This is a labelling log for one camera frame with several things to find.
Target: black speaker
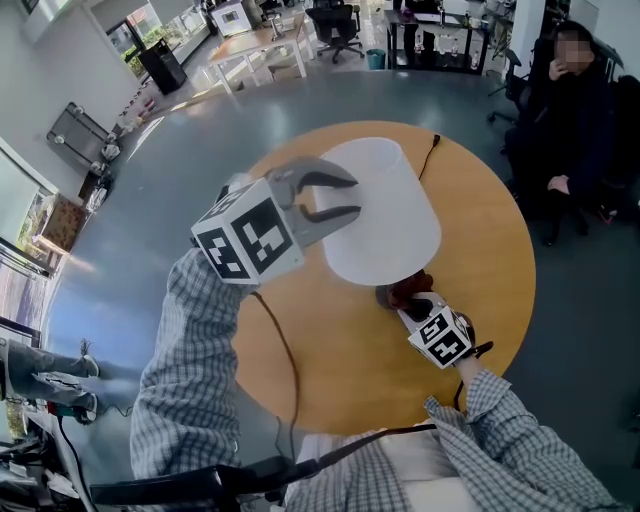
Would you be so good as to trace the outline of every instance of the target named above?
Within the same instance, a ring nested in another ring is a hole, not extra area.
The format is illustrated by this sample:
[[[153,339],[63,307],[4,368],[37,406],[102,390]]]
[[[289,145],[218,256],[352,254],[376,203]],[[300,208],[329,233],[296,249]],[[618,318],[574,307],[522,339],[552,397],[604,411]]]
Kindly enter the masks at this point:
[[[164,39],[142,52],[138,58],[164,95],[179,89],[187,79],[187,74]]]

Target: checkered shirt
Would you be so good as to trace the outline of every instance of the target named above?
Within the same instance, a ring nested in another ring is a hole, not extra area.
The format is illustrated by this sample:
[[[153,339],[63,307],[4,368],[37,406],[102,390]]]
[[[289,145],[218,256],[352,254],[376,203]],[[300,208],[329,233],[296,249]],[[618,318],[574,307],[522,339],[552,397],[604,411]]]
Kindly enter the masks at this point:
[[[155,355],[142,375],[133,413],[136,478],[240,465],[235,453],[240,434],[237,359],[231,339],[240,302],[249,291],[221,283],[198,249],[171,270]],[[433,397],[425,404],[445,452],[479,507],[630,510],[616,503],[553,430],[538,425],[509,388],[485,370],[470,386],[466,417]],[[298,482],[287,510],[406,511],[411,505],[381,446],[373,443]]]

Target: trash bin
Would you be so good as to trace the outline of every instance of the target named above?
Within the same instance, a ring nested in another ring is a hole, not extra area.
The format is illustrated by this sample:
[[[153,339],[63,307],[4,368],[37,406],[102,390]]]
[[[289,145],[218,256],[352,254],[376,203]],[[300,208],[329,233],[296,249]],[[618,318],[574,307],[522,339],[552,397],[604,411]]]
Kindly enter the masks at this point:
[[[384,50],[367,50],[369,69],[384,69]]]

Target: black and white marker cube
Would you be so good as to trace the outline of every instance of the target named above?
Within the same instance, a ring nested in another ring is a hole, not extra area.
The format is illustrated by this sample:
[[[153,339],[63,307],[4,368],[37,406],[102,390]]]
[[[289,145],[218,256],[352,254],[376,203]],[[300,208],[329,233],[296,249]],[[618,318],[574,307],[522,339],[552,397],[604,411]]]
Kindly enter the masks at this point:
[[[304,264],[265,179],[224,196],[191,231],[225,283],[260,284]]]
[[[445,306],[410,337],[409,342],[438,368],[453,364],[472,348],[463,318]]]

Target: round wooden table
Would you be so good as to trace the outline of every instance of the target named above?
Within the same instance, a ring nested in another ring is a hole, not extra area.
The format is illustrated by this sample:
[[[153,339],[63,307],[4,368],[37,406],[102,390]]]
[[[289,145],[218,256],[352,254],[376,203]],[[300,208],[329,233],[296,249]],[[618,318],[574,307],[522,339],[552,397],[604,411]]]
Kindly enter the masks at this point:
[[[320,156],[360,137],[397,141],[419,174],[433,135],[382,121],[329,126],[284,144],[251,174],[261,176],[296,156]],[[495,342],[482,361],[501,375],[522,343],[533,308],[535,262],[525,222],[491,169],[445,137],[429,158],[422,184],[442,227],[440,249],[425,270],[434,277],[434,291],[471,318],[478,344]],[[310,192],[302,200],[313,206]],[[321,243],[306,257],[304,267],[260,290],[300,373],[297,426],[351,435],[423,421],[430,395],[452,404],[456,370],[439,370],[412,348],[400,318],[378,306],[373,288],[333,274]],[[242,304],[233,344],[240,385],[267,410],[290,420],[293,372],[273,323],[253,297]]]

